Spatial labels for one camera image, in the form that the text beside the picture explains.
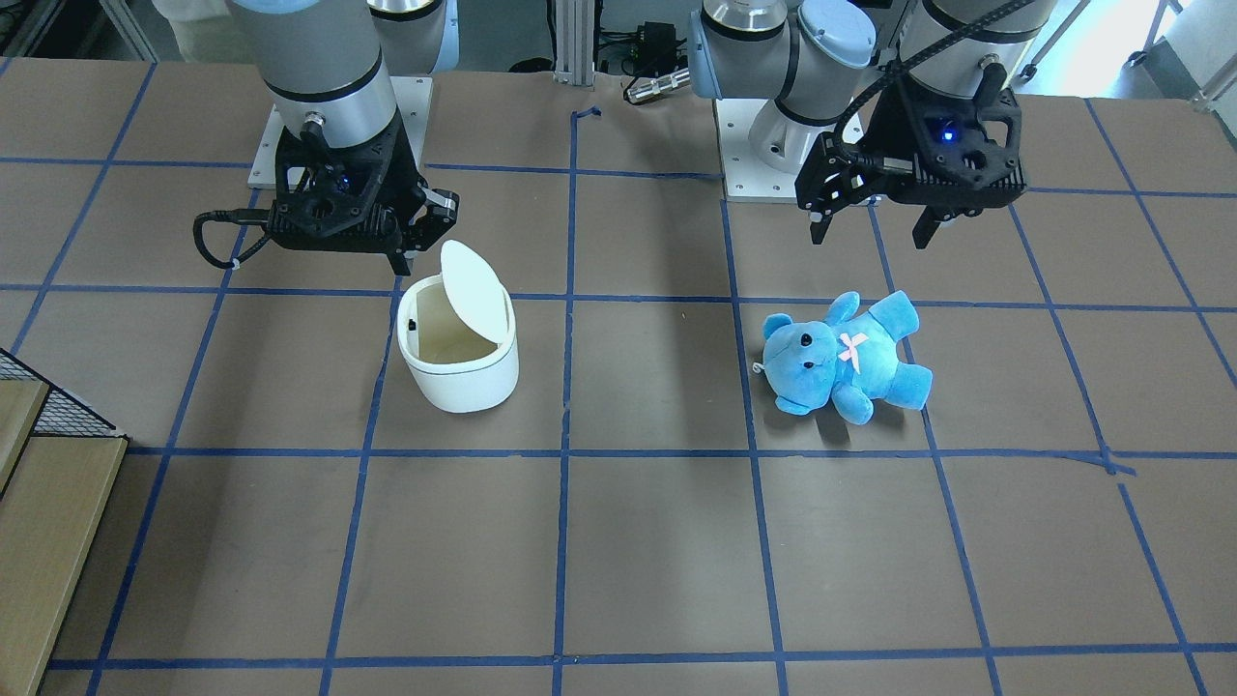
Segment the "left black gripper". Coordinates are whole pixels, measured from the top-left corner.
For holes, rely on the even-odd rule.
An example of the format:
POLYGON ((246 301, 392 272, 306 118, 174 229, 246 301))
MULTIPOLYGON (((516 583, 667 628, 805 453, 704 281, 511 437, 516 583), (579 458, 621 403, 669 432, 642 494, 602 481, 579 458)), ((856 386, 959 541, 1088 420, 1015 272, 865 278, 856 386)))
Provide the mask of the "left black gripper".
POLYGON ((870 129, 854 146, 823 132, 795 176, 795 204, 807 211, 811 244, 823 239, 836 213, 884 195, 925 206, 910 229, 915 248, 967 206, 967 96, 927 85, 910 73, 880 91, 870 129))

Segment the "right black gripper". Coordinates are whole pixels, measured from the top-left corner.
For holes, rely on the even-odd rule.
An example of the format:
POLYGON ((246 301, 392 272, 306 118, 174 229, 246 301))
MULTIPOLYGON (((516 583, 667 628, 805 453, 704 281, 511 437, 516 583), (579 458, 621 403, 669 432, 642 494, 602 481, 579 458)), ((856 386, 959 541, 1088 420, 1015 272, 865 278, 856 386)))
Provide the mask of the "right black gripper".
POLYGON ((349 147, 327 141, 327 115, 308 112, 275 150, 275 232, 406 232, 386 252, 396 276, 458 220, 455 192, 427 188, 404 124, 393 115, 375 136, 349 147))

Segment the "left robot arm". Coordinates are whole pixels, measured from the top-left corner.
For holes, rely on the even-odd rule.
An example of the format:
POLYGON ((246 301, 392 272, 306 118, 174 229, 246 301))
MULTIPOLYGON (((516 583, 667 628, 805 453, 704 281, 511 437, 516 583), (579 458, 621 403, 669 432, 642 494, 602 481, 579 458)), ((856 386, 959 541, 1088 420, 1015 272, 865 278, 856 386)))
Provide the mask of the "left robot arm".
POLYGON ((752 142, 795 177, 795 204, 823 239, 872 195, 920 206, 918 248, 955 218, 1025 193, 1023 112, 1009 70, 1051 1, 910 1, 891 57, 851 1, 704 1, 688 67, 706 99, 761 99, 752 142))

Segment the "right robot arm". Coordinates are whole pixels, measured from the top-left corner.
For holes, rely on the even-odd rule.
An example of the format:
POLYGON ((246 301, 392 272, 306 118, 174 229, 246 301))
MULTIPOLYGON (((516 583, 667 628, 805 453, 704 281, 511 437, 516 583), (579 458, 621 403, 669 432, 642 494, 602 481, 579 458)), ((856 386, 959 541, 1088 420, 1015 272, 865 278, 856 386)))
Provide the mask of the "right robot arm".
POLYGON ((458 61, 452 1, 230 1, 282 131, 266 210, 207 211, 193 223, 256 225, 262 242, 308 251, 381 253, 397 276, 458 220, 458 194, 427 184, 397 104, 385 45, 427 45, 414 73, 458 61))

